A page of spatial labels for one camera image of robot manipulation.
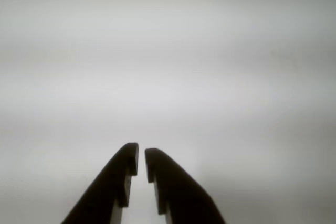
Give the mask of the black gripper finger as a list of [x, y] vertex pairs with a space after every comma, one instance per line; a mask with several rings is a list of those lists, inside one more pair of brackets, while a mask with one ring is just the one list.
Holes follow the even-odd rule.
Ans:
[[147, 148], [145, 162], [158, 214], [165, 217], [166, 223], [226, 222], [210, 195], [165, 152]]
[[63, 223], [121, 223], [131, 179], [138, 171], [138, 143], [126, 143], [107, 162]]

